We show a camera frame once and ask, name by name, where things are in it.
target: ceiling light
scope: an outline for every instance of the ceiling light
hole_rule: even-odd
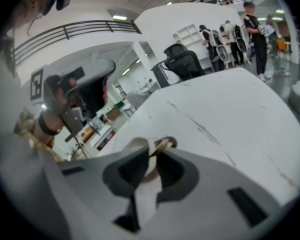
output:
[[[130,70],[130,68],[128,68],[126,71],[124,71],[124,73],[122,74],[123,76],[128,73],[128,71]]]
[[[112,18],[116,20],[122,20],[122,21],[125,21],[127,19],[126,16],[119,16],[119,15],[114,15]]]

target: shoe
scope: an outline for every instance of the shoe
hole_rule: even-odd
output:
[[[258,78],[260,78],[261,81],[266,81],[266,79],[264,78],[264,76],[262,74],[258,75]]]

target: floor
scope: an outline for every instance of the floor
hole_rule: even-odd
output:
[[[246,63],[244,66],[249,72],[257,75],[256,63],[253,62],[250,65]],[[283,76],[282,72],[287,69],[291,73],[290,76]],[[283,59],[272,59],[269,58],[266,64],[265,73],[271,74],[278,70],[280,72],[275,74],[273,78],[267,79],[265,83],[274,90],[281,99],[287,104],[291,109],[295,117],[300,123],[300,114],[291,107],[289,103],[289,94],[291,86],[294,85],[297,81],[300,80],[300,65],[294,64],[292,62],[285,62]]]

